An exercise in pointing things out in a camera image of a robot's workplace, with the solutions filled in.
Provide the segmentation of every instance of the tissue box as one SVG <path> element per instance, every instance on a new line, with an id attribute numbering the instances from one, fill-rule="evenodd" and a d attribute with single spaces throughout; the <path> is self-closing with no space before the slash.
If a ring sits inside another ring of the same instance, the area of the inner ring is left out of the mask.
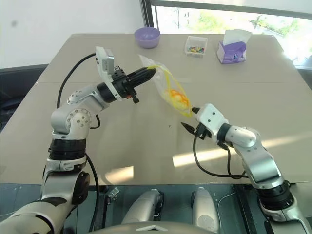
<path id="1" fill-rule="evenodd" d="M 243 62 L 246 60 L 246 43 L 239 41 L 223 45 L 220 41 L 217 56 L 222 64 Z"/>

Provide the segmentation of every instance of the beige table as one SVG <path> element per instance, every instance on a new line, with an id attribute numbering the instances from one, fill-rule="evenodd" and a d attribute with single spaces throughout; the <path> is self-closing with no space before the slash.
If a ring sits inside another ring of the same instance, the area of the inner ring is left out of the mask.
<path id="1" fill-rule="evenodd" d="M 164 63 L 181 82 L 193 106 L 213 103 L 232 124 L 257 129 L 285 179 L 312 181 L 312 91 L 284 57 L 277 40 L 252 35 L 247 61 L 221 65 L 215 52 L 223 36 L 205 36 L 205 56 L 193 58 L 183 53 L 187 35 L 162 35 L 159 46 L 149 50 L 138 47 L 133 35 L 72 35 L 0 134 L 0 182 L 41 183 L 52 139 L 50 115 L 60 83 L 77 61 L 95 51 L 95 46 L 112 49 L 115 65 L 126 73 L 142 66 L 138 54 Z M 91 58 L 73 73 L 62 101 L 76 88 L 100 82 Z M 196 120 L 172 109 L 152 82 L 136 90 L 140 103 L 112 103 L 99 114 L 101 128 L 91 130 L 87 139 L 87 152 L 102 184 L 248 182 L 201 172 L 192 154 L 193 136 L 180 124 L 184 121 L 196 126 Z M 207 139 L 198 142 L 197 151 L 205 168 L 226 173 L 224 150 Z M 233 173 L 242 172 L 238 155 L 233 155 L 231 168 Z"/>

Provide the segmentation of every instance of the white cable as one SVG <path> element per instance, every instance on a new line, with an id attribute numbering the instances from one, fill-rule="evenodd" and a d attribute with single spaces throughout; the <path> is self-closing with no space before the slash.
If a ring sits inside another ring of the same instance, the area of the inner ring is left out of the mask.
<path id="1" fill-rule="evenodd" d="M 223 199 L 225 199 L 225 198 L 227 198 L 227 197 L 230 197 L 230 196 L 232 196 L 233 194 L 236 194 L 236 192 L 231 193 L 231 194 L 229 194 L 229 195 L 226 195 L 226 196 L 222 197 L 222 198 L 219 200 L 219 202 L 218 202 L 218 206 L 217 206 L 216 211 L 217 211 L 217 213 L 218 213 L 218 217 L 219 217 L 219 221 L 220 221 L 220 230 L 221 230 L 221 218 L 220 218 L 220 213 L 219 213 L 219 206 L 220 206 L 220 203 L 221 203 L 221 201 L 222 201 Z"/>
<path id="2" fill-rule="evenodd" d="M 10 212 L 10 213 L 7 213 L 7 214 L 2 214 L 2 215 L 0 215 L 0 217 L 3 217 L 3 216 L 6 216 L 6 215 L 11 215 L 11 214 L 13 214 L 13 213 L 15 213 L 16 211 L 13 211 L 13 212 Z"/>

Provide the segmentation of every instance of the yellow object in bag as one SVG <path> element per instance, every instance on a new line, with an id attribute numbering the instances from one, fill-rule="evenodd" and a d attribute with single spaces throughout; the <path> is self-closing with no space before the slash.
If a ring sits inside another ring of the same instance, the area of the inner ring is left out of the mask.
<path id="1" fill-rule="evenodd" d="M 187 117 L 192 116 L 192 106 L 181 84 L 173 77 L 165 65 L 139 55 L 144 67 L 156 68 L 152 80 L 161 97 L 171 106 Z"/>

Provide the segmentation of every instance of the silver robot arm segment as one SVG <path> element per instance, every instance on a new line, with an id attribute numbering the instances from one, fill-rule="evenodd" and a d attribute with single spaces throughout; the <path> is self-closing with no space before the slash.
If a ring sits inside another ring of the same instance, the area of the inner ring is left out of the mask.
<path id="1" fill-rule="evenodd" d="M 94 116 L 109 103 L 124 98 L 139 102 L 134 90 L 156 69 L 141 68 L 128 75 L 114 67 L 110 50 L 96 47 L 103 83 L 75 90 L 51 115 L 52 143 L 43 174 L 40 199 L 20 208 L 0 223 L 0 233 L 58 234 L 70 212 L 88 196 L 90 176 L 85 167 L 86 138 Z"/>
<path id="2" fill-rule="evenodd" d="M 241 156 L 243 167 L 257 190 L 262 211 L 277 222 L 297 220 L 305 233 L 312 234 L 272 155 L 263 147 L 259 132 L 230 125 L 212 104 L 199 109 L 196 119 L 211 134 L 214 143 L 225 143 Z"/>

